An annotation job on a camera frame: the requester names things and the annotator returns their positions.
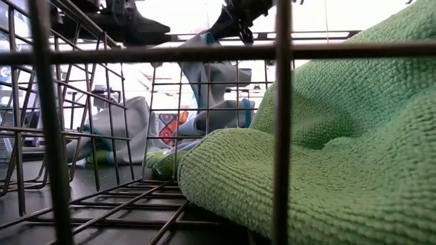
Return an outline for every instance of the towel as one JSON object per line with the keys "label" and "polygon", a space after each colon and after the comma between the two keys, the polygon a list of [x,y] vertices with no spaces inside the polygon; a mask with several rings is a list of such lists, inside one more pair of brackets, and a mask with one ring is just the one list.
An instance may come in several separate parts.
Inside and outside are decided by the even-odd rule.
{"label": "towel", "polygon": [[[220,46],[210,33],[200,33],[192,39],[186,41],[183,46]],[[195,104],[197,108],[206,108],[207,105],[212,109],[236,109],[239,105],[241,109],[239,112],[215,110],[208,113],[208,123],[206,121],[207,112],[190,112],[194,116],[190,116],[186,122],[181,124],[178,129],[179,136],[203,136],[217,129],[224,129],[229,127],[237,127],[239,120],[239,127],[248,127],[251,123],[254,101],[243,99],[239,103],[235,100],[225,100],[225,89],[233,87],[238,84],[239,86],[249,85],[251,80],[251,70],[241,69],[232,65],[229,61],[222,61],[217,63],[204,64],[201,62],[186,62],[179,64],[183,73],[191,83],[192,91],[195,97]],[[208,86],[208,81],[218,82]],[[222,84],[219,82],[230,82],[229,84]],[[159,135],[156,128],[156,120],[159,116],[150,112],[149,105],[144,97],[134,97],[125,102],[127,108],[127,124],[128,132],[131,138],[131,159],[133,164],[142,164],[145,155],[145,145],[147,137],[147,129],[150,123],[150,136],[157,137]],[[126,137],[124,112],[122,108],[112,106],[112,118],[114,125],[114,136]],[[109,109],[102,110],[93,117],[94,133],[98,135],[111,135],[109,123]],[[89,122],[84,126],[86,133],[90,132]],[[172,125],[172,136],[176,136],[177,130],[175,125]],[[200,139],[184,139],[177,141],[178,152],[185,152],[192,149]],[[99,164],[113,165],[115,162],[114,149],[112,147],[112,140],[110,139],[96,139],[96,160]],[[172,178],[173,176],[173,162],[175,147],[170,147],[168,141],[161,139],[149,140],[147,144],[147,152],[153,152],[147,162],[146,166],[153,168],[154,172],[162,178]],[[76,150],[77,140],[71,141],[67,145],[68,161],[72,162]],[[129,163],[129,151],[127,142],[123,140],[115,141],[116,162],[120,165]],[[84,137],[80,141],[78,160],[86,158],[88,163],[93,163],[91,139]]]}
{"label": "towel", "polygon": [[[199,33],[186,41],[181,46],[212,46],[219,47],[221,44],[213,39],[209,32]],[[183,136],[204,136],[218,129],[249,127],[253,117],[255,103],[248,99],[242,99],[239,103],[235,100],[225,100],[226,88],[248,86],[251,81],[251,70],[239,68],[229,61],[214,63],[203,62],[182,62],[178,64],[191,84],[193,95],[196,98],[196,108],[207,109],[229,109],[199,111],[198,114],[189,119],[179,127],[178,135]],[[239,112],[231,109],[240,108]],[[175,157],[175,148],[159,153],[147,155],[146,166],[152,168],[161,179],[171,179],[173,171],[177,170],[181,157],[188,150],[195,147],[201,140],[183,140],[183,145],[177,148],[178,155]]]}
{"label": "towel", "polygon": [[[436,37],[417,0],[348,42]],[[294,70],[289,244],[436,244],[436,59],[316,60]],[[188,200],[271,238],[275,90],[250,129],[181,159]]]}

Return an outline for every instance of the rack tine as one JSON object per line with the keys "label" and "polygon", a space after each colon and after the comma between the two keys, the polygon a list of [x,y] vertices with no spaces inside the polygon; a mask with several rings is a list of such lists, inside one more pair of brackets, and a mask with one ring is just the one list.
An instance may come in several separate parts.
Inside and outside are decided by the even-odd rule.
{"label": "rack tine", "polygon": [[[8,9],[8,21],[9,21],[9,41],[10,41],[10,49],[12,53],[16,52],[16,39],[15,39],[15,21],[14,21],[14,9],[9,7]],[[21,117],[20,117],[20,101],[18,98],[18,72],[16,67],[11,66],[11,78],[12,78],[12,99],[14,107],[14,126],[21,127]],[[21,144],[21,132],[15,132],[15,166],[16,166],[16,178],[17,178],[17,186],[18,186],[18,211],[20,216],[26,214],[26,200],[25,200],[25,184],[24,184],[24,175],[22,170],[22,144]]]}
{"label": "rack tine", "polygon": [[[156,66],[154,66],[154,68],[153,68],[153,78],[151,80],[149,122],[152,119],[151,114],[153,113],[151,110],[153,109],[153,94],[155,93],[155,83],[156,83]],[[149,140],[152,139],[152,137],[150,137],[150,129],[151,129],[151,123],[149,123],[147,125],[147,135],[146,135],[146,140],[145,140],[145,153],[144,153],[144,160],[142,162],[141,179],[144,179],[144,177],[145,177],[145,165],[146,165],[146,161],[147,161],[147,152],[148,152],[147,148],[149,147]]]}
{"label": "rack tine", "polygon": [[48,46],[48,1],[28,0],[34,42],[34,65],[37,73],[38,91],[46,151],[50,152],[47,169],[50,174],[50,192],[56,224],[56,234],[60,244],[73,245],[71,218],[69,216],[69,187],[67,163],[64,162],[61,133],[57,117],[55,90],[50,72]]}
{"label": "rack tine", "polygon": [[272,242],[287,244],[288,195],[291,138],[291,4],[278,0],[276,13],[277,111],[275,129],[274,196],[272,204]]}

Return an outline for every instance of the blue trim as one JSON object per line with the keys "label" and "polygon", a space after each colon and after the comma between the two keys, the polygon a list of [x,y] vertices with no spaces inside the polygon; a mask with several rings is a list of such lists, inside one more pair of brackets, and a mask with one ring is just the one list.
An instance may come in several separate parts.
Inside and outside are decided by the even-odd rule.
{"label": "blue trim", "polygon": [[[243,103],[244,109],[251,108],[250,100],[244,98],[242,103]],[[246,110],[245,111],[245,127],[246,128],[250,127],[250,124],[251,124],[251,110]]]}
{"label": "blue trim", "polygon": [[111,152],[106,153],[106,160],[107,160],[108,164],[114,165],[114,162],[112,162],[112,159],[110,158],[110,153]]}
{"label": "blue trim", "polygon": [[210,31],[208,31],[204,34],[204,38],[206,40],[206,44],[208,44],[208,45],[215,43],[215,38],[213,37],[213,35]]}
{"label": "blue trim", "polygon": [[[83,131],[85,132],[91,132],[91,128],[89,125],[85,125],[83,127]],[[104,135],[103,133],[100,133],[97,129],[94,129],[94,134],[96,135]],[[114,151],[114,148],[112,147],[112,141],[109,141],[108,139],[101,139],[104,145],[108,148],[110,151]]]}

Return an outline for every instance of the dishwasher rack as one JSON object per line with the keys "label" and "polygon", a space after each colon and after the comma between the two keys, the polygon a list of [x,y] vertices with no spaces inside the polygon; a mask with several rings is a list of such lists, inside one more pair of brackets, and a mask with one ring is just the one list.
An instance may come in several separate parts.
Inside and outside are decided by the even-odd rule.
{"label": "dishwasher rack", "polygon": [[[290,95],[292,76],[290,63],[295,59],[348,59],[348,58],[382,58],[382,57],[398,57],[398,56],[435,56],[436,43],[402,43],[402,44],[329,44],[329,45],[290,45],[290,32],[291,32],[291,5],[288,0],[277,1],[277,36],[274,46],[252,46],[252,47],[235,47],[226,46],[221,48],[159,48],[159,49],[144,49],[144,48],[121,48],[110,37],[106,35],[97,25],[91,22],[70,0],[51,0],[51,4],[56,5],[66,14],[77,20],[78,27],[74,41],[69,41],[60,36],[52,30],[49,30],[48,22],[48,1],[45,0],[28,0],[29,14],[23,9],[13,4],[10,0],[1,0],[8,5],[8,18],[9,30],[2,29],[0,31],[7,33],[10,38],[10,53],[0,54],[0,65],[10,65],[12,71],[12,96],[10,97],[9,105],[13,106],[14,126],[0,126],[1,137],[13,137],[15,142],[22,142],[24,137],[44,137],[46,142],[46,155],[39,174],[32,178],[25,180],[23,177],[23,164],[22,164],[22,144],[15,144],[14,151],[11,156],[9,169],[7,171],[7,178],[2,180],[0,193],[1,196],[7,195],[11,191],[18,193],[18,205],[20,218],[6,223],[0,224],[0,230],[17,225],[22,222],[46,223],[54,225],[56,229],[57,239],[50,242],[50,244],[73,244],[73,236],[77,233],[88,229],[89,227],[102,226],[102,227],[159,227],[160,230],[154,237],[148,241],[148,244],[157,244],[164,234],[171,227],[219,227],[228,225],[223,222],[206,222],[194,220],[178,220],[178,217],[189,206],[189,202],[185,200],[182,204],[159,204],[159,203],[136,203],[138,200],[145,197],[152,198],[178,198],[184,199],[183,194],[177,187],[177,181],[172,179],[170,181],[158,181],[145,179],[144,170],[145,164],[142,165],[141,176],[135,177],[134,168],[129,165],[129,173],[131,181],[121,184],[119,180],[119,167],[115,163],[116,181],[117,185],[101,190],[99,183],[99,172],[97,164],[94,164],[95,185],[97,192],[92,195],[87,195],[75,200],[69,200],[68,182],[74,179],[74,172],[77,162],[78,153],[74,157],[72,167],[68,173],[66,158],[65,158],[65,143],[70,138],[80,139],[82,137],[90,137],[92,140],[93,152],[95,152],[94,139],[106,138],[112,140],[124,140],[127,142],[130,149],[129,141],[130,135],[126,133],[125,137],[102,136],[93,134],[91,111],[91,98],[97,96],[91,92],[93,81],[95,79],[95,70],[97,66],[105,69],[107,87],[110,88],[109,74],[118,77],[122,86],[121,97],[122,104],[115,103],[109,99],[101,99],[111,107],[120,107],[126,110],[125,105],[125,78],[123,70],[117,72],[108,67],[108,63],[152,63],[152,62],[177,62],[177,61],[245,61],[245,60],[276,60],[277,69],[277,126],[276,126],[276,155],[275,155],[275,176],[274,176],[274,214],[273,214],[273,234],[272,240],[275,244],[284,244],[287,240],[287,197],[289,179],[288,173],[290,168]],[[15,34],[14,25],[14,12],[19,12],[24,16],[29,16],[31,21],[32,39],[27,39]],[[80,32],[86,29],[96,36],[98,39],[95,50],[80,50],[77,46],[77,41]],[[50,51],[48,43],[49,31],[54,35],[54,51]],[[17,40],[24,42],[33,47],[31,52],[18,52],[16,49]],[[72,47],[72,51],[60,51],[59,43],[63,42]],[[69,65],[66,78],[62,78],[60,65]],[[79,89],[72,85],[69,80],[72,68],[80,69],[85,72],[86,76],[86,89]],[[27,86],[20,86],[18,82],[19,73],[27,72],[30,74]],[[37,80],[38,89],[33,89],[34,79]],[[153,108],[153,93],[155,92],[155,76],[153,76],[151,88],[151,104]],[[265,84],[268,86],[271,82],[267,79],[264,82],[252,82],[258,84]],[[173,84],[179,85],[179,94],[181,94],[182,82]],[[65,99],[67,88],[78,91],[86,95],[85,103],[77,103],[73,100]],[[19,108],[18,92],[20,90],[26,91],[25,102],[22,108]],[[42,122],[44,129],[31,129],[23,124],[24,115],[27,110],[34,113],[39,109],[35,105],[28,106],[29,96],[31,93],[39,97],[40,109],[42,111]],[[237,101],[240,98],[239,88],[236,89]],[[64,106],[64,103],[69,103],[71,106]],[[80,132],[83,132],[84,122],[88,117],[90,119],[91,133],[76,133],[65,129],[63,122],[63,110],[83,108]],[[178,115],[181,109],[180,98],[178,103]],[[113,128],[112,118],[110,119],[111,128]],[[128,128],[127,121],[125,120],[125,128]],[[167,137],[172,140],[181,140],[183,137],[174,136]],[[17,181],[11,181],[11,175],[16,169]],[[25,205],[25,190],[27,189],[41,189],[50,185],[50,192],[52,196],[52,208],[46,208],[31,214],[26,213]],[[125,202],[103,202],[103,201],[89,201],[91,198],[98,196],[106,197],[128,197],[131,198]],[[69,213],[69,208],[72,206],[84,206],[105,208],[109,211],[104,212],[96,218],[72,218]],[[125,220],[121,218],[110,218],[113,214],[127,209],[167,209],[174,210],[175,213],[169,220],[163,222],[158,220]],[[53,213],[53,217],[42,217],[45,214]]]}

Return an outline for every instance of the black metal frame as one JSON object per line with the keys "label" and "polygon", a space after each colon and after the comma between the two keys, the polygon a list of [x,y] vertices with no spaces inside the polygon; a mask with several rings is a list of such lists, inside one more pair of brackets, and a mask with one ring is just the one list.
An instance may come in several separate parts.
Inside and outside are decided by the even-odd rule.
{"label": "black metal frame", "polygon": [[[116,43],[111,40],[105,32],[103,32],[98,26],[92,23],[76,6],[74,6],[69,0],[52,0],[51,2],[57,7],[65,11],[66,14],[70,15],[73,19],[78,21],[78,28],[76,29],[76,39],[74,42],[65,40],[65,42],[71,44],[74,50],[71,52],[59,52],[59,38],[63,37],[55,35],[55,51],[51,52],[49,50],[48,43],[48,27],[47,12],[48,12],[48,1],[43,0],[29,0],[29,12],[32,24],[32,36],[33,36],[33,52],[20,52],[15,50],[15,39],[25,39],[14,34],[14,15],[15,11],[28,16],[26,12],[15,6],[9,0],[2,0],[9,6],[9,17],[10,25],[9,32],[6,30],[0,30],[7,32],[10,36],[11,52],[9,54],[0,55],[0,65],[11,65],[12,66],[12,92],[14,103],[14,126],[6,127],[0,125],[1,131],[6,131],[0,133],[3,137],[15,137],[15,142],[20,142],[22,137],[28,137],[30,135],[41,137],[44,133],[46,140],[46,150],[50,152],[50,156],[44,159],[42,168],[39,172],[37,178],[32,180],[23,180],[22,176],[22,159],[21,159],[21,144],[15,144],[15,153],[12,155],[10,162],[10,170],[8,171],[9,179],[6,178],[3,182],[3,194],[5,195],[8,191],[18,190],[18,205],[20,207],[20,218],[10,223],[0,225],[0,230],[24,221],[31,221],[36,224],[54,224],[57,230],[57,241],[52,241],[50,244],[58,242],[59,244],[73,244],[72,236],[84,231],[88,227],[93,226],[104,226],[104,227],[161,227],[157,232],[155,237],[149,241],[149,244],[156,244],[162,238],[164,233],[171,227],[219,227],[225,225],[225,223],[218,222],[200,222],[200,221],[185,221],[177,220],[177,218],[183,213],[183,211],[188,207],[189,202],[185,201],[184,204],[147,204],[141,203],[136,204],[140,199],[147,197],[153,198],[177,198],[183,199],[183,194],[180,192],[175,193],[161,193],[160,191],[171,189],[173,191],[179,191],[177,187],[177,181],[173,175],[173,179],[167,182],[161,182],[156,180],[145,180],[144,171],[145,165],[142,166],[142,175],[139,179],[135,179],[134,170],[131,164],[130,157],[130,170],[131,170],[131,181],[125,184],[121,184],[119,180],[119,169],[115,164],[116,172],[116,183],[117,186],[100,190],[99,187],[99,176],[97,170],[97,161],[95,160],[95,138],[108,138],[112,140],[114,146],[115,140],[125,140],[128,143],[130,138],[128,135],[125,137],[114,137],[113,125],[112,125],[112,106],[118,106],[123,108],[124,105],[119,105],[111,102],[110,100],[104,100],[107,102],[110,110],[110,126],[111,126],[111,136],[93,135],[93,125],[92,125],[92,113],[91,113],[91,97],[97,97],[91,93],[91,87],[93,85],[95,77],[95,68],[97,65],[101,65],[106,70],[106,82],[108,87],[108,73],[112,72],[118,75],[122,83],[122,97],[125,101],[125,89],[124,89],[124,78],[123,74],[117,74],[115,71],[111,71],[107,67],[107,63],[133,63],[133,62],[166,62],[166,61],[218,61],[218,60],[256,60],[256,59],[276,59],[277,60],[277,126],[276,126],[276,151],[275,151],[275,183],[274,183],[274,214],[273,214],[273,235],[272,239],[275,244],[286,244],[287,241],[287,197],[289,195],[288,185],[289,185],[289,171],[290,171],[290,97],[292,96],[292,74],[291,74],[291,61],[293,59],[348,59],[348,58],[380,58],[380,57],[398,57],[398,56],[436,56],[436,42],[414,42],[414,43],[404,43],[404,44],[329,44],[329,45],[290,45],[290,35],[291,33],[291,6],[288,0],[278,0],[277,2],[277,36],[276,45],[274,46],[253,46],[253,47],[222,47],[222,48],[162,48],[162,49],[144,49],[144,48],[128,48],[120,49]],[[77,41],[78,34],[81,28],[94,33],[98,38],[97,50],[96,51],[81,51],[75,45]],[[100,42],[104,44],[104,50],[98,50]],[[71,73],[72,65],[77,63],[85,63],[84,71],[86,74],[87,90],[78,90],[71,84],[69,84],[69,75]],[[88,64],[93,64],[91,71],[89,71]],[[56,65],[55,67],[55,78],[52,77],[52,71],[50,65]],[[61,81],[60,77],[60,64],[70,64],[67,79]],[[33,69],[24,67],[23,65],[33,65]],[[25,71],[31,74],[31,79],[29,80],[27,88],[18,86],[18,71]],[[151,111],[165,111],[153,109],[153,94],[155,92],[155,81],[154,75],[156,68],[154,68],[153,81],[151,87]],[[18,107],[18,90],[26,90],[26,100],[29,99],[30,93],[36,93],[31,89],[33,84],[33,78],[37,77],[38,93],[40,93],[40,103],[43,124],[45,125],[45,130],[40,129],[29,129],[24,127],[22,124],[24,113],[27,110],[32,110],[34,112],[35,106],[27,107],[27,104],[23,108]],[[258,82],[259,84],[265,84],[266,88],[268,82]],[[182,82],[173,83],[179,85],[179,94],[181,93]],[[85,104],[76,103],[74,101],[68,101],[65,99],[65,94],[67,88],[75,89],[87,96],[87,101]],[[236,89],[237,101],[239,101],[239,87]],[[63,124],[63,109],[68,108],[63,106],[63,103],[76,104],[75,107],[84,108],[84,114],[81,122],[81,132],[83,132],[84,121],[88,116],[91,121],[91,133],[72,133],[68,132],[64,128]],[[181,100],[178,100],[178,109],[181,110]],[[213,109],[207,108],[203,109],[208,112]],[[245,110],[239,107],[234,110]],[[67,165],[65,160],[65,138],[75,137],[78,141],[82,137],[92,138],[93,147],[93,157],[95,166],[95,181],[97,192],[92,195],[87,195],[80,199],[75,199],[73,201],[68,201],[69,190],[68,182],[72,181],[74,177],[75,162],[78,156],[76,151],[72,170],[69,175],[67,172]],[[162,137],[147,137],[147,139],[162,138]],[[175,139],[185,139],[186,137],[167,137]],[[12,175],[12,170],[16,167],[17,170],[17,181],[10,182],[10,176]],[[48,183],[51,186],[52,195],[52,206],[53,208],[46,208],[32,214],[26,214],[25,210],[25,189],[40,189],[45,187]],[[10,184],[16,184],[16,187],[10,188]],[[89,201],[91,198],[104,196],[104,197],[131,197],[129,201],[126,202],[103,202],[103,201]],[[108,212],[96,217],[96,218],[71,218],[69,213],[69,208],[72,207],[89,207],[89,208],[103,208],[110,209]],[[166,209],[166,210],[176,210],[174,215],[167,221],[158,220],[125,220],[120,218],[108,218],[114,213],[124,210],[124,209]],[[53,213],[53,218],[42,217],[44,214]]]}

